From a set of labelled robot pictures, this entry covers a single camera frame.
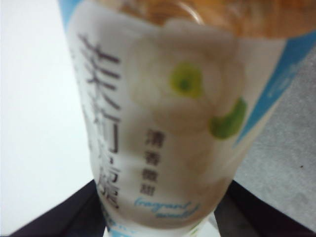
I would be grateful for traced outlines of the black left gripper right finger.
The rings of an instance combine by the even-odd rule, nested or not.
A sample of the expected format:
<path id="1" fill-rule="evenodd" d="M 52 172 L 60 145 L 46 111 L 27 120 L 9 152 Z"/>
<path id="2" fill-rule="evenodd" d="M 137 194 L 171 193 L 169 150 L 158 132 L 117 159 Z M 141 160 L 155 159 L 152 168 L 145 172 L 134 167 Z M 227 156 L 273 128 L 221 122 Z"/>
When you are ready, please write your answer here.
<path id="1" fill-rule="evenodd" d="M 233 181 L 215 209 L 223 237 L 314 237 L 316 233 Z"/>

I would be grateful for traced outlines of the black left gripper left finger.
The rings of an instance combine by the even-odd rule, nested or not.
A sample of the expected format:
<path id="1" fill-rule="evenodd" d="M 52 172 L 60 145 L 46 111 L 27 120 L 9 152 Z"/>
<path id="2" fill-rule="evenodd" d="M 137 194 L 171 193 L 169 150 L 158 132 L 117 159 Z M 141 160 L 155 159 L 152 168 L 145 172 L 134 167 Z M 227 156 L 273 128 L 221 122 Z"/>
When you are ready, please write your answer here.
<path id="1" fill-rule="evenodd" d="M 92 180 L 11 237 L 102 237 L 106 222 Z"/>

